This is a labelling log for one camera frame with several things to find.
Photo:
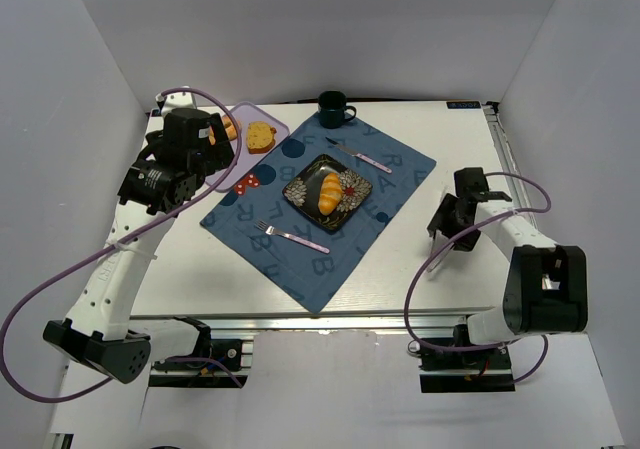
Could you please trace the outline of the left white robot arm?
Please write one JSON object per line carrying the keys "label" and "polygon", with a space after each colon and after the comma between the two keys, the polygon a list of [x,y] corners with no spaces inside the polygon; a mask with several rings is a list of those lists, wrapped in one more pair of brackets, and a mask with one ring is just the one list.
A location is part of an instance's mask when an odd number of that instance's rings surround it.
{"label": "left white robot arm", "polygon": [[177,316],[148,325],[131,311],[156,249],[205,179],[230,166],[234,150],[218,114],[177,108],[128,169],[118,191],[111,232],[82,294],[61,321],[47,323],[43,338],[72,360],[127,384],[146,365],[172,357],[210,354],[211,331]]}

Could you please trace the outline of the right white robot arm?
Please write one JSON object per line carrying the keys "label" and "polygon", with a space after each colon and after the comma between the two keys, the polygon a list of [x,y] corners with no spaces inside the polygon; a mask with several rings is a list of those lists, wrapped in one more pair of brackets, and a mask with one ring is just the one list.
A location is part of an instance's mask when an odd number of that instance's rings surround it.
{"label": "right white robot arm", "polygon": [[466,319],[471,347],[497,345],[523,336],[580,333],[588,322],[587,259],[577,246],[542,234],[503,191],[492,190],[480,167],[454,173],[432,217],[430,237],[447,239],[443,251],[472,251],[486,236],[505,256],[509,269],[499,306]]}

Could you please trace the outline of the long bread roll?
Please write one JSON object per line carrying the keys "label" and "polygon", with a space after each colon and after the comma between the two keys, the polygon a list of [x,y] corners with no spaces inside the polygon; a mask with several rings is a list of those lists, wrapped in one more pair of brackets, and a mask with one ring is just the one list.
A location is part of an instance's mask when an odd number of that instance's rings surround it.
{"label": "long bread roll", "polygon": [[329,173],[322,181],[318,200],[318,209],[322,215],[331,214],[343,197],[340,178],[336,173]]}

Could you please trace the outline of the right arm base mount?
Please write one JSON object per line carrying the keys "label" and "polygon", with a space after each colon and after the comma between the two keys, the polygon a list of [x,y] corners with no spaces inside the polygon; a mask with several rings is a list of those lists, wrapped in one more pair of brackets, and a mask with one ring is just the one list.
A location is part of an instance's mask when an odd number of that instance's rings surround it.
{"label": "right arm base mount", "polygon": [[419,361],[419,382],[423,394],[515,391],[507,349],[442,353],[410,341],[407,351]]}

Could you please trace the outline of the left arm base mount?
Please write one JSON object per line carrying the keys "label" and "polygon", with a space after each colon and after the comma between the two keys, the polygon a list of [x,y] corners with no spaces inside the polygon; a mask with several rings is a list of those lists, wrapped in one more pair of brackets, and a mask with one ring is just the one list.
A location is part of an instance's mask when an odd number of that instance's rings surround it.
{"label": "left arm base mount", "polygon": [[186,355],[156,362],[150,371],[152,388],[239,389],[247,382],[253,342],[232,335],[212,334],[209,325],[190,317],[174,318],[198,332],[195,348]]}

